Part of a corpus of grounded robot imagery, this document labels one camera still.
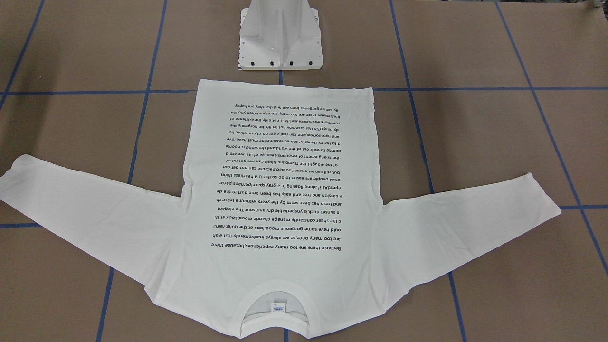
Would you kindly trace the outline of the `white long-sleeve printed shirt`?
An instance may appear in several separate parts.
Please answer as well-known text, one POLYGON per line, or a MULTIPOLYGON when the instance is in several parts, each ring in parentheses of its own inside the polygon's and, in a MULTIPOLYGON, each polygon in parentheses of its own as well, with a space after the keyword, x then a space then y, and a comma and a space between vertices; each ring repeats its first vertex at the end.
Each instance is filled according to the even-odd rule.
POLYGON ((180 197, 28 154, 1 199, 238 338, 312 338, 384 314, 558 216, 532 174, 383 204, 373 91, 199 82, 180 197))

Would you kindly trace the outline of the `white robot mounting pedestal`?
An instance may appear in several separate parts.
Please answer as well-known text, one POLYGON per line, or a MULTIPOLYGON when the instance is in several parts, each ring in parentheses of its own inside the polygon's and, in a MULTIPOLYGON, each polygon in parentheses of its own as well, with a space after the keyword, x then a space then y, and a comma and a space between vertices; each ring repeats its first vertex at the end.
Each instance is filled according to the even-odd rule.
POLYGON ((323 65, 318 10, 306 0, 253 0, 240 15, 238 67, 310 70, 323 65))

